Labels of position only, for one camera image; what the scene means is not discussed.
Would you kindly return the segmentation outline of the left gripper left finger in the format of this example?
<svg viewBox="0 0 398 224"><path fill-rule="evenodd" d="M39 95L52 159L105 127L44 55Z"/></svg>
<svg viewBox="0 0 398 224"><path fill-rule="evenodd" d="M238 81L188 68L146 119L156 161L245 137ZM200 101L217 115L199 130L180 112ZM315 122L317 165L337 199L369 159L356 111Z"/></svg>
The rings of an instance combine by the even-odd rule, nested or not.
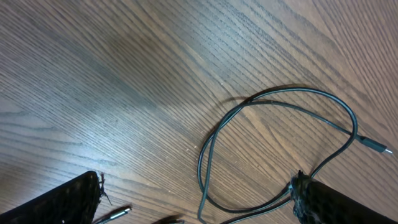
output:
<svg viewBox="0 0 398 224"><path fill-rule="evenodd" d="M88 171L2 213L1 224L91 223L100 197L98 175L95 171Z"/></svg>

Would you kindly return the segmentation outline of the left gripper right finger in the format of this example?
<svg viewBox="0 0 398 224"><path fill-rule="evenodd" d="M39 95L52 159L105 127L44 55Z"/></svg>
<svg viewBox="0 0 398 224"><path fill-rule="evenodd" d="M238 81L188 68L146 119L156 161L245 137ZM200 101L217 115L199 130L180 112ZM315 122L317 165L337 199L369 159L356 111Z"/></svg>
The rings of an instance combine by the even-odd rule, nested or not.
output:
<svg viewBox="0 0 398 224"><path fill-rule="evenodd" d="M397 224L301 171L290 181L290 198L301 224Z"/></svg>

